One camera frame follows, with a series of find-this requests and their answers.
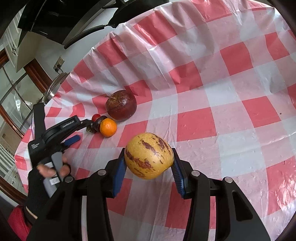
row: red sleeve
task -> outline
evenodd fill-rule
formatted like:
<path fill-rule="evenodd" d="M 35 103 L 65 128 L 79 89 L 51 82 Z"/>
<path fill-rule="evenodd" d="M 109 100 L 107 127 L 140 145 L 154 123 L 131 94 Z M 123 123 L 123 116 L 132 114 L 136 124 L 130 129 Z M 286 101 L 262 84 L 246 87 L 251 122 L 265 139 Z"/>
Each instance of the red sleeve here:
<path fill-rule="evenodd" d="M 12 211 L 8 218 L 8 223 L 16 235 L 22 241 L 26 241 L 32 226 L 25 220 L 22 206 L 17 206 Z"/>

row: kitchen cabinet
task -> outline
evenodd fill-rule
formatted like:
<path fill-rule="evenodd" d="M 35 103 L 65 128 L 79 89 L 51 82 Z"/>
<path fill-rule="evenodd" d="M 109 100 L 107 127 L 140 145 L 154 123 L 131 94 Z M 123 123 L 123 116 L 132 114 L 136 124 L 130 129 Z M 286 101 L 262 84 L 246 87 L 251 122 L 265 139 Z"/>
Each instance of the kitchen cabinet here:
<path fill-rule="evenodd" d="M 16 14 L 3 35 L 5 51 L 16 72 L 35 58 L 41 39 L 40 35 L 17 27 L 22 11 Z"/>

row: wooden window frame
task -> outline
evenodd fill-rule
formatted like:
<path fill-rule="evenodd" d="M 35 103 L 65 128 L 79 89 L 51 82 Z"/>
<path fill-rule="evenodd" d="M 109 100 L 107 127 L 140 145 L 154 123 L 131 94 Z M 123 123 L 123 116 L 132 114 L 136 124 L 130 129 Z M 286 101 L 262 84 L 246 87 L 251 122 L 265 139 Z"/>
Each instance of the wooden window frame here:
<path fill-rule="evenodd" d="M 9 58 L 5 52 L 5 49 L 0 51 L 0 66 L 9 61 Z M 45 93 L 46 90 L 52 83 L 52 80 L 47 75 L 47 73 L 43 70 L 41 65 L 38 63 L 36 59 L 33 59 L 27 65 L 24 66 L 24 70 L 27 75 L 33 81 L 35 86 L 39 89 L 41 93 Z M 15 133 L 23 138 L 24 133 L 20 130 L 18 126 L 16 126 L 13 120 L 9 117 L 5 109 L 0 105 L 0 115 L 3 117 L 4 121 L 15 131 Z M 24 204 L 26 200 L 26 195 L 15 189 L 11 186 L 4 178 L 0 177 L 0 190 L 5 193 L 10 199 L 15 201 L 18 204 Z"/>

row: red and white checkered tablecloth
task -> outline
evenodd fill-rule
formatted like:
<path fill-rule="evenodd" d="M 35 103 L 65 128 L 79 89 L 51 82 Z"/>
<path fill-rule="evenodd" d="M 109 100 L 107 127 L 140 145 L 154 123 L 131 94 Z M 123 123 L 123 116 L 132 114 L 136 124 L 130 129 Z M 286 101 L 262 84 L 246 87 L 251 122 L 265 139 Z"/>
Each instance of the red and white checkered tablecloth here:
<path fill-rule="evenodd" d="M 152 132 L 208 177 L 233 177 L 278 237 L 296 211 L 296 41 L 276 9 L 185 0 L 120 24 L 47 104 L 46 127 L 106 114 L 104 94 L 121 89 L 134 93 L 138 109 L 111 138 L 78 132 L 81 141 L 65 153 L 77 179 L 117 158 L 134 135 Z M 25 186 L 30 140 L 31 129 L 15 156 Z M 155 180 L 127 170 L 108 208 L 115 240 L 182 240 L 190 200 L 177 193 L 170 169 Z M 212 199 L 209 240 L 214 208 Z"/>

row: hand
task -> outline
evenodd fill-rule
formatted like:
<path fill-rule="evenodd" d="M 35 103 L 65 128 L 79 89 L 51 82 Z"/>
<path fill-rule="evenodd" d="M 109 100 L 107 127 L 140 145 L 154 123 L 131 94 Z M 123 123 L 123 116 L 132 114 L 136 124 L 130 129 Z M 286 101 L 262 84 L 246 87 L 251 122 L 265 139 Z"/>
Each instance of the hand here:
<path fill-rule="evenodd" d="M 68 164 L 67 162 L 67 158 L 66 157 L 62 157 L 62 161 L 64 164 Z M 53 168 L 49 168 L 48 166 L 45 166 L 43 164 L 39 164 L 37 166 L 37 169 L 39 171 L 39 173 L 44 177 L 53 177 L 56 174 L 56 171 Z M 65 177 L 67 175 L 70 174 L 70 167 L 68 165 L 63 165 L 62 168 L 59 171 L 59 174 L 61 177 Z"/>

